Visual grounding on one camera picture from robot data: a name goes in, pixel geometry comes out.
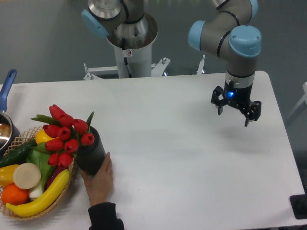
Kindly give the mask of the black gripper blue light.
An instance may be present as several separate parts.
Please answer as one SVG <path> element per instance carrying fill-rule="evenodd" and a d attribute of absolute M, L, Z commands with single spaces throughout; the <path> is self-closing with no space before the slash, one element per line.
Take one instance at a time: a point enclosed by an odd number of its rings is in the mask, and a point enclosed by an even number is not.
<path fill-rule="evenodd" d="M 225 75 L 224 90 L 217 86 L 211 98 L 211 103 L 218 109 L 218 115 L 223 112 L 223 107 L 229 105 L 238 109 L 245 116 L 245 124 L 257 121 L 261 115 L 261 101 L 251 101 L 251 89 L 254 81 L 254 74 L 247 77 L 236 77 L 231 74 Z"/>

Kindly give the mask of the black sleeved forearm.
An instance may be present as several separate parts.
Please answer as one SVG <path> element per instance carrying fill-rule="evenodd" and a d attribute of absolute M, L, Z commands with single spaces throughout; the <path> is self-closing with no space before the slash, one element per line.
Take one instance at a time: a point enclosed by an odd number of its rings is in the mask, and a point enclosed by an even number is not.
<path fill-rule="evenodd" d="M 117 218 L 116 204 L 105 202 L 88 209 L 90 230 L 124 230 L 124 223 Z"/>

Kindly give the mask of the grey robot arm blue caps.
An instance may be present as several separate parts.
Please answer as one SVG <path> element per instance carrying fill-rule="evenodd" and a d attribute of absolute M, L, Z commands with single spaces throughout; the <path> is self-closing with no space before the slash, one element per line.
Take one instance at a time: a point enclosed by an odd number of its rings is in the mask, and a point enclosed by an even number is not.
<path fill-rule="evenodd" d="M 227 62 L 224 87 L 216 87 L 211 102 L 221 114 L 228 105 L 239 110 L 246 123 L 261 114 L 261 102 L 251 101 L 261 33 L 249 25 L 258 11 L 255 0 L 215 0 L 218 15 L 210 22 L 196 21 L 188 34 L 189 45 Z M 158 28 L 144 11 L 141 0 L 90 0 L 81 13 L 83 22 L 99 38 L 113 46 L 120 78 L 152 77 L 152 44 Z"/>

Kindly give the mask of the bare human hand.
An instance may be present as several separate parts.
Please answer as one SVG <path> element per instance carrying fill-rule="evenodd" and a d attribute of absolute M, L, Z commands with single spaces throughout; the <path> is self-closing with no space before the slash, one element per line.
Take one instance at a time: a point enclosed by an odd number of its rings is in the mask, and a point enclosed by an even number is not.
<path fill-rule="evenodd" d="M 113 171 L 110 152 L 106 157 L 94 177 L 90 177 L 86 172 L 80 170 L 91 206 L 95 206 L 107 201 L 113 189 Z"/>

